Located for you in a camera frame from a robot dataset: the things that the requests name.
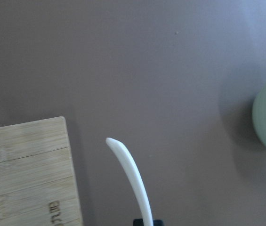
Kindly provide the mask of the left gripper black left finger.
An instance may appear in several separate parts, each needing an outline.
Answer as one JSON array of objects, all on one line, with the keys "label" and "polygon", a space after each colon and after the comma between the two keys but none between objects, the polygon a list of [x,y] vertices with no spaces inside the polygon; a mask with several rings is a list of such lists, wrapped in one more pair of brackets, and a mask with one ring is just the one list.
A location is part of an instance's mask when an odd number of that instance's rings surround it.
[{"label": "left gripper black left finger", "polygon": [[144,221],[142,218],[134,219],[133,226],[144,226]]}]

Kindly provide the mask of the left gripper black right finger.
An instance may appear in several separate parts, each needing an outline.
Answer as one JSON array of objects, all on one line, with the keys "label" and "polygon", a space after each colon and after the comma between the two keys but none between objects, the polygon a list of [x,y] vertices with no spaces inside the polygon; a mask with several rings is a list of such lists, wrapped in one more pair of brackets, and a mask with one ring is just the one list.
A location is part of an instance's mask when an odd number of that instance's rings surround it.
[{"label": "left gripper black right finger", "polygon": [[153,226],[164,226],[164,222],[161,219],[153,220]]}]

